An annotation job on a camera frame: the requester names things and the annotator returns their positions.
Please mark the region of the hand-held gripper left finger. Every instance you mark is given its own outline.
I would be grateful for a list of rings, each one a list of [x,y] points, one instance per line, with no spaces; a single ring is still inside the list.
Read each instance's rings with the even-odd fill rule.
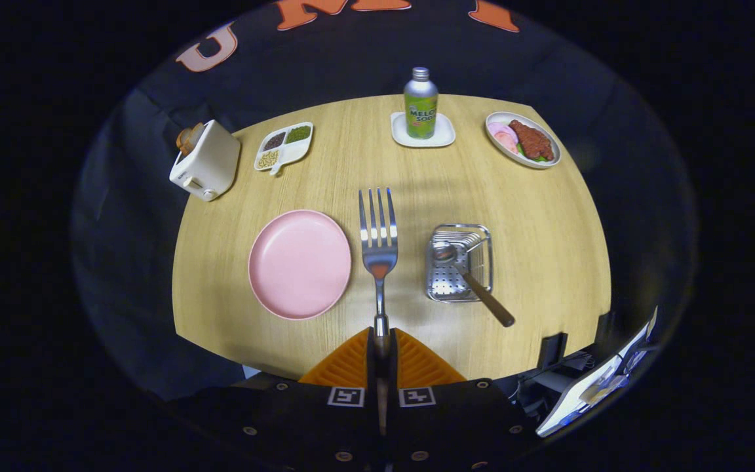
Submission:
[[[233,441],[267,471],[379,471],[380,373],[366,329],[300,380],[258,374],[233,390]]]

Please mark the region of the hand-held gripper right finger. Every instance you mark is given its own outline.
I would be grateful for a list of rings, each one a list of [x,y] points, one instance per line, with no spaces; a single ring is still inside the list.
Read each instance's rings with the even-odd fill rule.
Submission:
[[[395,471],[504,471],[528,451],[528,421],[489,378],[465,380],[402,330],[391,335],[387,460]]]

